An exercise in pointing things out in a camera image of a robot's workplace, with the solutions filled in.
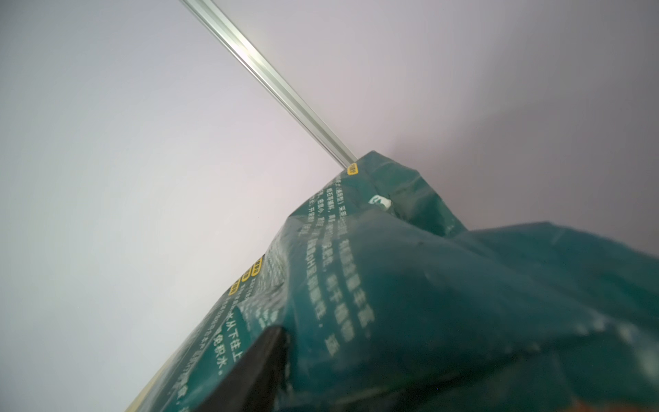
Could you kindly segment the green yellow large fertilizer bag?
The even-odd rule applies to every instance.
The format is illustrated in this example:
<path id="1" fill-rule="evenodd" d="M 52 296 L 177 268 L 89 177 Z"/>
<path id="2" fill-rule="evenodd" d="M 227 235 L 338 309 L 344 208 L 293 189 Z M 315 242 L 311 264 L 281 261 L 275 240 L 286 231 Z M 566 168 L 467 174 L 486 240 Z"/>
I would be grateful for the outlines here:
<path id="1" fill-rule="evenodd" d="M 268 327 L 271 411 L 655 411 L 658 260 L 531 223 L 469 230 L 372 152 L 286 219 L 134 404 L 197 411 Z"/>

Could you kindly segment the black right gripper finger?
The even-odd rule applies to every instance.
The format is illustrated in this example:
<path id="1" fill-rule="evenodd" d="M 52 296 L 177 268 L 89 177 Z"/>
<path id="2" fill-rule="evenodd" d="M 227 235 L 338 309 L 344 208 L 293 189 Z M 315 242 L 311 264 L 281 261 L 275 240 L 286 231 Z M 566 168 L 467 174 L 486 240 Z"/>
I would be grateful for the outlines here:
<path id="1" fill-rule="evenodd" d="M 266 328 L 230 374 L 197 406 L 197 411 L 270 412 L 288 358 L 288 333 Z"/>

